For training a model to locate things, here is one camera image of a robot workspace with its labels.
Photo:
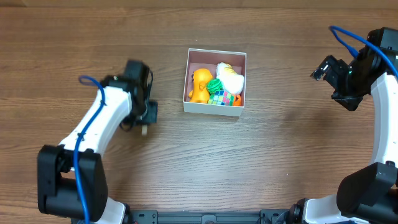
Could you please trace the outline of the yellow wooden rattle drum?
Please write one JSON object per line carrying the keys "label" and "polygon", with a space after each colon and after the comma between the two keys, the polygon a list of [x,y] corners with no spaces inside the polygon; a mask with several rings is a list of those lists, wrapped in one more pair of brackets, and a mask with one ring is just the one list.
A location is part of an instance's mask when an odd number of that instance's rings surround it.
{"label": "yellow wooden rattle drum", "polygon": [[146,135],[147,135],[147,128],[148,128],[148,125],[146,125],[146,124],[143,124],[143,125],[142,125],[141,134],[142,134],[143,136],[146,136]]}

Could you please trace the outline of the orange dinosaur toy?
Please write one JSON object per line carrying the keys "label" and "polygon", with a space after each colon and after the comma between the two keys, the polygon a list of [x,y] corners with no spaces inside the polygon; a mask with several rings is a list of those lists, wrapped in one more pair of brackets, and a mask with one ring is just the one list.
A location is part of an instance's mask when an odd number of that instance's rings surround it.
{"label": "orange dinosaur toy", "polygon": [[206,68],[200,68],[193,72],[193,90],[188,94],[191,103],[207,104],[210,99],[210,93],[206,86],[212,79],[213,75]]}

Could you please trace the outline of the green round plastic toy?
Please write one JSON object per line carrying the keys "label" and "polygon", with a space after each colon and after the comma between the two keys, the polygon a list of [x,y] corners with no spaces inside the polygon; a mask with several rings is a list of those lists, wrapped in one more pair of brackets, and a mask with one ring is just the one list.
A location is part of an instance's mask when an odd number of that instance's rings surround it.
{"label": "green round plastic toy", "polygon": [[206,89],[210,94],[214,94],[223,89],[223,84],[218,78],[212,79],[206,84]]}

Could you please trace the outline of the multicoloured puzzle cube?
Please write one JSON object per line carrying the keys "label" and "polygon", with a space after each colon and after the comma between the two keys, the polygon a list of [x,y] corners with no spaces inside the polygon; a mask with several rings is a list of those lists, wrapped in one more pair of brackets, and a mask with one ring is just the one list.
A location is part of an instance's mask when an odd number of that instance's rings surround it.
{"label": "multicoloured puzzle cube", "polygon": [[234,103],[234,95],[226,90],[219,90],[210,95],[209,105],[232,106]]}

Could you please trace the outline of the white plush duck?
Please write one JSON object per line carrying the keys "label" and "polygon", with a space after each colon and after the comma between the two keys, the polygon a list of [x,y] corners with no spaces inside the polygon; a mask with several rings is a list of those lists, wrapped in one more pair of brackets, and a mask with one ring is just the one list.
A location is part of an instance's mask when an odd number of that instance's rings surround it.
{"label": "white plush duck", "polygon": [[223,89],[234,96],[233,106],[241,106],[244,76],[235,72],[230,64],[221,62],[217,65],[216,77],[221,81]]}

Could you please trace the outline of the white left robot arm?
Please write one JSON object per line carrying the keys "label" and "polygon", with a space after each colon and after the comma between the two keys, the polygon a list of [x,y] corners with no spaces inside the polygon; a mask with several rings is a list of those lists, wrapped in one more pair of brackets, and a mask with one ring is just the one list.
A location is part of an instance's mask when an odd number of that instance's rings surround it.
{"label": "white left robot arm", "polygon": [[100,82],[82,75],[79,82],[97,87],[97,95],[59,145],[39,151],[38,209],[72,223],[134,223],[129,205],[109,197],[102,159],[117,128],[156,122],[157,102],[149,100],[153,73],[108,75]]}

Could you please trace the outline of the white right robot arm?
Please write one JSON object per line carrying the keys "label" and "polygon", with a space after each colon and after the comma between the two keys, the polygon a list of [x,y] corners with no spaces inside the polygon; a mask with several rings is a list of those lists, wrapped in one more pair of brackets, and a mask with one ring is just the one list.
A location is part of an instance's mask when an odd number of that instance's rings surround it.
{"label": "white right robot arm", "polygon": [[397,30],[372,30],[362,38],[338,26],[329,30],[349,51],[346,63],[327,56],[311,76],[334,89],[333,100],[349,111],[365,95],[374,103],[374,141],[369,164],[345,177],[336,194],[301,199],[282,223],[397,223]]}

